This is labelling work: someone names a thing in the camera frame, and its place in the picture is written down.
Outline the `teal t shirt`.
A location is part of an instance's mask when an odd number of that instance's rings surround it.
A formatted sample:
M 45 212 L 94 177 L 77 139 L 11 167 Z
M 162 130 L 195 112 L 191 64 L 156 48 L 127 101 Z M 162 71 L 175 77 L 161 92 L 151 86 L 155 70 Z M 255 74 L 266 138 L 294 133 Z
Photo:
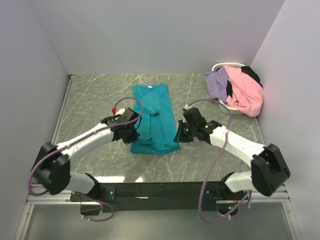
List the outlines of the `teal t shirt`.
M 180 150 L 167 84 L 135 85 L 133 96 L 142 103 L 143 114 L 135 127 L 138 140 L 130 146 L 133 154 L 163 155 Z

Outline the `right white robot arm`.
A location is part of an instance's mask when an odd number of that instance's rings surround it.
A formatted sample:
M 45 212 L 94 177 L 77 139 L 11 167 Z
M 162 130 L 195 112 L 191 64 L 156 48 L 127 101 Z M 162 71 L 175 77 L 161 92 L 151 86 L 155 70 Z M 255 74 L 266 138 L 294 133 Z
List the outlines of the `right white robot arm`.
M 179 120 L 174 141 L 190 143 L 194 138 L 229 152 L 250 167 L 250 171 L 234 172 L 224 178 L 219 193 L 226 200 L 232 199 L 237 192 L 247 190 L 258 191 L 269 197 L 291 176 L 289 167 L 276 145 L 265 146 L 250 141 L 216 121 L 195 125 Z

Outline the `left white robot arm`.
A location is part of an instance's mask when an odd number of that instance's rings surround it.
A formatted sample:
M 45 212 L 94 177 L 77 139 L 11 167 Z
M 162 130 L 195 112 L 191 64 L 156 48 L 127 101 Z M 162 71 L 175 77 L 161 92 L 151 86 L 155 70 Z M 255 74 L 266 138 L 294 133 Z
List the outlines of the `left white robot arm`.
M 83 195 L 88 201 L 100 197 L 101 183 L 89 173 L 71 171 L 78 161 L 96 148 L 118 140 L 132 143 L 138 138 L 135 121 L 103 120 L 87 132 L 59 144 L 41 146 L 32 166 L 28 191 L 33 196 L 57 195 L 63 190 Z

